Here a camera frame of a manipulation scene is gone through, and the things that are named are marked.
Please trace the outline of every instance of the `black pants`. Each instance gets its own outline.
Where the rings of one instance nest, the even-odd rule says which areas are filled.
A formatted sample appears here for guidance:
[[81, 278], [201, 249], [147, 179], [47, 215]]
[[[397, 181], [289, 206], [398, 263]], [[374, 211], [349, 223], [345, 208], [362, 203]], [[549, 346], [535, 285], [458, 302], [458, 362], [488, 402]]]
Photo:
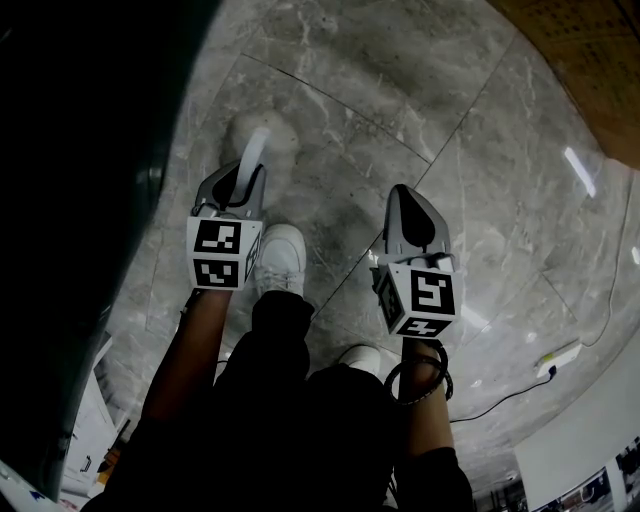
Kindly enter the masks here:
[[[243, 481], [250, 460], [265, 477], [264, 486], [254, 482], [258, 492], [302, 499], [304, 509], [375, 508], [392, 471], [392, 404], [376, 377], [345, 365], [305, 381], [312, 313], [301, 297], [280, 291], [254, 307], [252, 331], [212, 394], [211, 407], [224, 414], [222, 436], [233, 446], [225, 463], [230, 478], [223, 479], [228, 486]], [[284, 471], [280, 480], [268, 478], [273, 471]]]
[[[216, 385], [175, 422], [140, 422], [84, 510], [379, 509], [399, 410], [376, 377], [345, 365], [305, 381], [312, 313], [297, 295], [266, 293]], [[403, 510], [472, 510], [452, 448], [395, 471]]]

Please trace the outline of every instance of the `floor tile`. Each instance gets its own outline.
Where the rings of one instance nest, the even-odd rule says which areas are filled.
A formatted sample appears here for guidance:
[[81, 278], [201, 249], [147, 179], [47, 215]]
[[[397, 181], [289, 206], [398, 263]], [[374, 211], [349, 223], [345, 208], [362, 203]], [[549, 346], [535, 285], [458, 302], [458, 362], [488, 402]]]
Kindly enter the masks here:
[[[319, 309], [376, 238], [393, 184], [414, 185], [428, 164], [382, 130], [317, 90], [254, 59], [240, 57], [211, 106], [180, 183], [151, 294], [148, 328], [174, 329], [188, 296], [184, 222], [197, 188], [225, 161], [226, 130], [245, 112], [274, 109], [299, 134], [290, 166], [273, 160], [265, 196], [267, 225], [296, 225], [307, 244], [306, 298]], [[252, 285], [234, 295], [225, 341], [234, 346], [250, 327]]]
[[245, 52], [336, 98], [432, 161], [514, 33], [484, 2], [283, 0]]
[[518, 36], [416, 188], [449, 225], [464, 278], [463, 315], [480, 328], [537, 271], [587, 195], [564, 157], [567, 147], [599, 168], [584, 122], [544, 59]]
[[226, 0], [219, 3], [194, 64], [173, 140], [173, 150], [188, 155], [209, 107], [244, 45], [272, 0]]
[[640, 268], [633, 262], [631, 253], [634, 239], [635, 245], [639, 245], [640, 178], [637, 174], [615, 160], [606, 159], [595, 178], [595, 196], [585, 199], [562, 233], [560, 243], [544, 262], [545, 277], [575, 314], [581, 339], [586, 344], [595, 341], [607, 322], [616, 274], [619, 277], [615, 311], [628, 310], [633, 298], [640, 297]]

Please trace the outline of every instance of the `leg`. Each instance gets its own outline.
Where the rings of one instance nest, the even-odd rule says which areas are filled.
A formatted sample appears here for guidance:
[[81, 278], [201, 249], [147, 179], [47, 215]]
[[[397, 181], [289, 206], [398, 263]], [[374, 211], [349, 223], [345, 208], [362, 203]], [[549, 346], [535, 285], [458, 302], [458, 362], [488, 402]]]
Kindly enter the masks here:
[[304, 337], [313, 307], [302, 297], [279, 290], [266, 292], [253, 308], [251, 332], [231, 354], [214, 387], [217, 402], [244, 402], [257, 393], [286, 396], [300, 387], [309, 371]]
[[379, 507], [391, 476], [393, 404], [376, 376], [355, 369], [363, 367], [359, 362], [319, 371], [308, 381], [305, 492], [313, 493], [317, 508]]
[[291, 481], [309, 370], [304, 337], [313, 314], [301, 296], [304, 263], [299, 231], [267, 230], [256, 262], [262, 297], [253, 309], [252, 331], [240, 340], [211, 392], [208, 407], [219, 421], [208, 435], [219, 442], [210, 476], [224, 489], [217, 504], [228, 509], [237, 508], [237, 500], [265, 503], [278, 492], [277, 478]]

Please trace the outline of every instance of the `white object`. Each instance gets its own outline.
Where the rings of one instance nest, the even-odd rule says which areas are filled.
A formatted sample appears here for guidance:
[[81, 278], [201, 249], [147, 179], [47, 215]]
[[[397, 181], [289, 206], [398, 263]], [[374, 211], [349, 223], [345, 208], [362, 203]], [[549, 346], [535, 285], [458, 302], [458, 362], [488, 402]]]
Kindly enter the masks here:
[[573, 167], [573, 170], [578, 175], [578, 178], [580, 178], [580, 181], [584, 183], [584, 186], [587, 189], [587, 194], [594, 197], [596, 195], [596, 186], [593, 184], [593, 180], [584, 168], [584, 165], [582, 165], [582, 162], [578, 159], [576, 152], [572, 148], [568, 147], [564, 150], [564, 157], [569, 161], [571, 167]]
[[242, 290], [258, 259], [262, 222], [187, 219], [187, 261], [194, 288]]
[[515, 446], [529, 510], [585, 481], [638, 435], [638, 367], [640, 331], [589, 389]]
[[582, 347], [582, 343], [576, 341], [564, 348], [561, 348], [560, 350], [557, 350], [556, 352], [552, 352], [551, 354], [544, 356], [535, 367], [538, 371], [538, 378], [549, 375], [549, 369], [552, 366], [555, 366], [556, 370], [559, 370], [565, 364], [569, 364], [571, 361], [575, 360]]
[[63, 490], [82, 496], [89, 494], [98, 467], [117, 434], [96, 376], [91, 372], [73, 427], [62, 478]]
[[376, 288], [389, 334], [437, 338], [460, 315], [457, 273], [389, 263]]
[[307, 251], [300, 230], [288, 224], [269, 227], [256, 262], [258, 294], [283, 290], [302, 297], [306, 267]]
[[262, 151], [264, 150], [264, 146], [267, 143], [270, 133], [271, 132], [268, 128], [259, 127], [251, 134], [249, 143], [242, 153], [240, 169], [238, 170], [238, 177], [236, 179], [236, 186], [233, 189], [233, 194], [231, 194], [231, 202], [238, 202], [244, 198], [247, 186], [251, 181], [253, 171], [258, 167], [260, 155], [262, 155]]
[[347, 350], [338, 363], [362, 370], [377, 377], [380, 373], [380, 351], [368, 345], [356, 345]]

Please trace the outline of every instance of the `shoe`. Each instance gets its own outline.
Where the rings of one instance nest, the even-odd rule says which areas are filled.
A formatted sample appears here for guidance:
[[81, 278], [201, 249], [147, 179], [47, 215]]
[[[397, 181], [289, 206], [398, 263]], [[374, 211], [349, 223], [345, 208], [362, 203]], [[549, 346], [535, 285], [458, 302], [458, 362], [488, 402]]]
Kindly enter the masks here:
[[340, 363], [377, 377], [380, 373], [380, 351], [368, 345], [356, 345], [342, 354], [338, 360]]
[[288, 224], [270, 226], [262, 237], [255, 266], [258, 295], [282, 290], [302, 297], [306, 267], [307, 251], [300, 230]]

